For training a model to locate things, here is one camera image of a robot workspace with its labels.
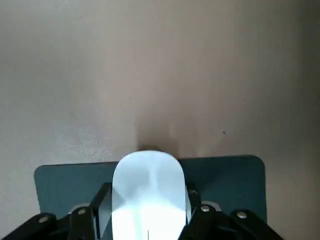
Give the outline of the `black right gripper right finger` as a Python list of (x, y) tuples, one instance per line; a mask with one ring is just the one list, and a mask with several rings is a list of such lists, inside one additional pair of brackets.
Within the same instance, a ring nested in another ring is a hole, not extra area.
[(186, 185), (192, 213), (182, 229), (180, 240), (281, 240), (268, 224), (254, 212), (236, 209), (227, 215), (219, 205), (202, 201), (197, 189)]

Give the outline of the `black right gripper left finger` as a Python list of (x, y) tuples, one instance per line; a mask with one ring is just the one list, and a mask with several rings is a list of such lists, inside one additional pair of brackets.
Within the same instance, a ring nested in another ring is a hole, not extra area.
[(105, 182), (88, 205), (64, 217), (48, 212), (34, 215), (4, 240), (111, 240), (112, 184)]

